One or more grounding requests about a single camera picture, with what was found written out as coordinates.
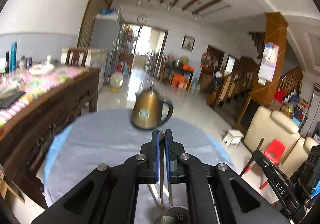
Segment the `framed wall picture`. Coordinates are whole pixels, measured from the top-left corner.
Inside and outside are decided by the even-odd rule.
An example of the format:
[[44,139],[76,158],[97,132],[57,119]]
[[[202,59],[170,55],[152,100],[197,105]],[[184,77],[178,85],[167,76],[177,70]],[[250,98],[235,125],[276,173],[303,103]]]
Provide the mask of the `framed wall picture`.
[[193,51],[194,44],[195,44],[195,38],[185,35],[182,42],[182,49],[187,51]]

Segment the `wooden chair back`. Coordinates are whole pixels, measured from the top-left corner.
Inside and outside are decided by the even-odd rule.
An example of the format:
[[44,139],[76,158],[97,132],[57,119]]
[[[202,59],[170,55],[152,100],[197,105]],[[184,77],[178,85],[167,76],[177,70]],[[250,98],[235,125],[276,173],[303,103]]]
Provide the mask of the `wooden chair back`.
[[84,48],[69,48],[65,65],[73,67],[85,67],[88,49]]

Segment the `wall calendar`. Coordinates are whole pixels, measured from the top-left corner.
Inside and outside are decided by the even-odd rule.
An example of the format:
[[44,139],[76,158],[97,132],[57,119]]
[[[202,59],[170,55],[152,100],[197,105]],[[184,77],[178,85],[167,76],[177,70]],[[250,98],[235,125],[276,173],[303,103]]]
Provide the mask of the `wall calendar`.
[[266,82],[272,82],[274,71],[277,64],[279,46],[274,43],[265,44],[263,58],[261,60],[258,83],[265,85]]

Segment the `white yellow floor fan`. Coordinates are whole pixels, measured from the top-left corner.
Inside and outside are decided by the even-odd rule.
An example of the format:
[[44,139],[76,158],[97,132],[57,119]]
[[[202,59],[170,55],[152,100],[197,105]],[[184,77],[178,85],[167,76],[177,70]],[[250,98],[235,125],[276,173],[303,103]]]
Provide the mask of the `white yellow floor fan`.
[[120,72],[115,72],[111,75],[110,77],[110,90],[115,92],[115,91],[120,91],[121,87],[124,82],[124,76]]

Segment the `grey refrigerator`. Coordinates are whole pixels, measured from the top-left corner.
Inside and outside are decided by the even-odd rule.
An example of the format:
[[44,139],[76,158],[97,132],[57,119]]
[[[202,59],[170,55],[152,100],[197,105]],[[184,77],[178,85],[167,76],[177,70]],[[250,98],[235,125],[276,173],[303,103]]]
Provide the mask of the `grey refrigerator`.
[[119,52],[120,32],[123,25],[121,15],[96,14],[89,48],[100,51],[99,61],[96,61],[99,73],[99,91],[109,84],[115,70]]

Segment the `red plastic child chair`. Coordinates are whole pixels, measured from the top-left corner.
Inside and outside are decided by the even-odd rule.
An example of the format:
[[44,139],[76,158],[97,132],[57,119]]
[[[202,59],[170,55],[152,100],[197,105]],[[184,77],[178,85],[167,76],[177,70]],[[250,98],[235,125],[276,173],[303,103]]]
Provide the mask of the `red plastic child chair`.
[[[285,151],[285,148],[285,145],[281,141],[274,139],[265,150],[262,150],[262,153],[273,165],[279,166],[280,159]],[[253,167],[253,165],[253,158],[250,158],[240,175],[242,176],[244,173],[247,173]]]

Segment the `gold electric kettle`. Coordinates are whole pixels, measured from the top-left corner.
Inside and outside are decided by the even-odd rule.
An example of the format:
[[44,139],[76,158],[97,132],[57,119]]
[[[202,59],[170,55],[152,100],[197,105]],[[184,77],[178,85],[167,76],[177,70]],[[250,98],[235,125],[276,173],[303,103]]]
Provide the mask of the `gold electric kettle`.
[[167,97],[150,86],[140,94],[136,93],[136,102],[131,112],[130,122],[142,130],[153,130],[170,120],[174,106]]

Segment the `dark metal chopstick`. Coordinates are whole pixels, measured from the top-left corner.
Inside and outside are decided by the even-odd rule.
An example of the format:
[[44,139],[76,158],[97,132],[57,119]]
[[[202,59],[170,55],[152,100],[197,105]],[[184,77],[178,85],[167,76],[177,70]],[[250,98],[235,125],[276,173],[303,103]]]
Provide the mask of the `dark metal chopstick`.
[[159,158],[160,158],[160,175],[159,175],[159,185],[160,185],[160,200],[161,207],[164,207],[164,148],[165,146],[165,131],[159,131]]

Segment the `round wall clock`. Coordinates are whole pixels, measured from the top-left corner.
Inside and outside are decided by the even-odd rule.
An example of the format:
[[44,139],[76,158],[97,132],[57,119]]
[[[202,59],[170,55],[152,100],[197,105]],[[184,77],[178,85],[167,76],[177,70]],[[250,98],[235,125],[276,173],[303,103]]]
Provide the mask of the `round wall clock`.
[[138,23],[138,24],[144,25],[144,24],[147,23],[147,21],[148,21],[147,15],[139,15],[139,16],[137,17],[137,23]]

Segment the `teal thermos bottle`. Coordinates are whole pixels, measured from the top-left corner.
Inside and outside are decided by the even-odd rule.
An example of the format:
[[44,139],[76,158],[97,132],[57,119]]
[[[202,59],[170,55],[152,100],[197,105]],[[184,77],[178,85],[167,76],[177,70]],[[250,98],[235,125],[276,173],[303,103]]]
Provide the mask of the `teal thermos bottle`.
[[16,70],[17,42],[11,44],[10,49],[10,72]]

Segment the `orange crate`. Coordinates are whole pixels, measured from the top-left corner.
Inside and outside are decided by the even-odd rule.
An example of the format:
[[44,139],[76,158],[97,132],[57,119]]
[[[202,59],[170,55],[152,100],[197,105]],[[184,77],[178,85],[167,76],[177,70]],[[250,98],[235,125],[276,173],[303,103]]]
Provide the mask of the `orange crate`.
[[171,79],[171,86],[176,87],[180,90],[188,90],[190,88],[192,74],[183,74],[174,73]]

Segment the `blue under cloth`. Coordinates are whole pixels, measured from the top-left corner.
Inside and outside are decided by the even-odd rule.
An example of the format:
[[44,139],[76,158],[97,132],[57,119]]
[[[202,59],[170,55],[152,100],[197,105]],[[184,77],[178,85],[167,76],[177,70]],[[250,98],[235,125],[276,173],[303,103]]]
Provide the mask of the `blue under cloth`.
[[52,166],[53,166],[53,164],[57,158],[57,155],[60,152],[63,144],[65,143],[65,140],[66,140],[68,134],[70,133],[73,125],[74,125],[73,123],[70,124],[63,131],[61,131],[61,133],[56,135],[54,137],[49,149],[48,149],[48,152],[46,154],[46,158],[44,160],[44,169],[43,169],[43,173],[44,173],[43,184],[44,185],[47,184]]

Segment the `grey table cloth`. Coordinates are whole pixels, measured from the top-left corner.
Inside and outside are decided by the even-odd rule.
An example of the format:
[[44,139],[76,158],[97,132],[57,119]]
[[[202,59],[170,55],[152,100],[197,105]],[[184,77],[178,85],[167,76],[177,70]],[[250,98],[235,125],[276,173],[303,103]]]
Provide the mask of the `grey table cloth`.
[[[51,206],[71,190],[99,164],[110,167],[123,164],[137,155],[140,147],[151,141],[152,132],[135,128],[127,109],[107,109],[79,117],[73,123],[52,166],[44,197]],[[161,129],[171,129],[174,141],[203,163],[225,163],[234,167],[222,146],[201,129],[172,117]]]

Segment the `small white stool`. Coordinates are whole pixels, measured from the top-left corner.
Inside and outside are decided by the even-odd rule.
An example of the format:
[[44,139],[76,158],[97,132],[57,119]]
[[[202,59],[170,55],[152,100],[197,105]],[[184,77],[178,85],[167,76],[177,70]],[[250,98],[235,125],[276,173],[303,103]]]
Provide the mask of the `small white stool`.
[[230,145],[239,145],[244,134],[237,129],[227,130],[225,137],[222,139],[223,143],[229,147]]

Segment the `dark carved wooden sideboard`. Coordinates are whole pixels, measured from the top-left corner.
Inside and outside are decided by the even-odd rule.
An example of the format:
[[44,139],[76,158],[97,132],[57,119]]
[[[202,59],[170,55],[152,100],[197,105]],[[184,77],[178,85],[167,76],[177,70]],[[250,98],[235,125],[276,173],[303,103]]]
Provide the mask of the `dark carved wooden sideboard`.
[[40,96],[1,127],[1,167],[22,193],[47,209],[44,185],[36,174],[54,137],[98,106],[99,70],[90,68]]

